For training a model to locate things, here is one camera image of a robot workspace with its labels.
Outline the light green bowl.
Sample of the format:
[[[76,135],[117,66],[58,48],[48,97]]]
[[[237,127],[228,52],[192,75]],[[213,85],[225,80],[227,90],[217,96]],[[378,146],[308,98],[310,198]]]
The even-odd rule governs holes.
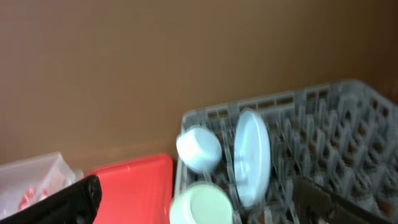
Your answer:
[[[233,206],[215,184],[197,182],[172,200],[170,224],[233,224]]]

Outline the large light blue plate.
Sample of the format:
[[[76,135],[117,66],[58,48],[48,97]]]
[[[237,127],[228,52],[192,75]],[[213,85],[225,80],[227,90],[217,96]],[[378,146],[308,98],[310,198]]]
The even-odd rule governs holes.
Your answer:
[[[265,196],[271,176],[271,145],[261,116],[246,108],[239,115],[234,137],[234,177],[242,206],[249,208]]]

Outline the small light blue plate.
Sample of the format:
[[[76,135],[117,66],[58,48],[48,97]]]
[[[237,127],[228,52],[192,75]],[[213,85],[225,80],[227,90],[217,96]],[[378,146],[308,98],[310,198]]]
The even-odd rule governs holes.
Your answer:
[[[222,158],[219,139],[208,128],[192,126],[180,133],[176,148],[183,163],[197,174],[212,172]]]

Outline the red snack wrapper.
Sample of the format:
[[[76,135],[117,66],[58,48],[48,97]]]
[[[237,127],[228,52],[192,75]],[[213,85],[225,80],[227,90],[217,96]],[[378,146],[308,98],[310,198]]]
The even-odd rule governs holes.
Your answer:
[[[46,199],[49,196],[47,189],[43,189],[41,193],[37,193],[36,189],[29,188],[25,194],[22,196],[22,199],[18,205],[18,211],[24,210],[27,207]]]

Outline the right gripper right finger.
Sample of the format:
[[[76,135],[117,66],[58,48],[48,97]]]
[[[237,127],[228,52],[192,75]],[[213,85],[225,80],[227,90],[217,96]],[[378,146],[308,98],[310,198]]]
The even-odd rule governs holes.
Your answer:
[[[300,223],[389,224],[305,177],[294,180],[293,201]]]

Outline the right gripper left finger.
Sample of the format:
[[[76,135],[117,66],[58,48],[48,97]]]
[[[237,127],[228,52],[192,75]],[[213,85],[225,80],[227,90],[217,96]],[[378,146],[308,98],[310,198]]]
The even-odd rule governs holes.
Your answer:
[[[100,179],[96,175],[89,175],[1,220],[1,224],[92,224],[97,216],[101,199]]]

